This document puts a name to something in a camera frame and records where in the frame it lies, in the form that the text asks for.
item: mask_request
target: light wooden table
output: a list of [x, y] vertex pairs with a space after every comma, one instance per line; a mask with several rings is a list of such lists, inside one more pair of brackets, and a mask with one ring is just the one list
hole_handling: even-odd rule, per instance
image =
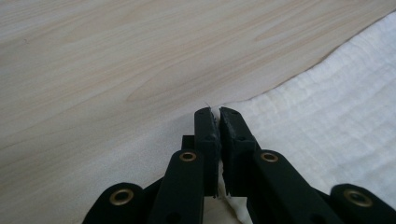
[[[192, 112], [268, 91], [396, 8], [377, 1], [0, 1], [0, 223], [80, 223], [160, 178]], [[205, 223], [237, 223], [206, 200]]]

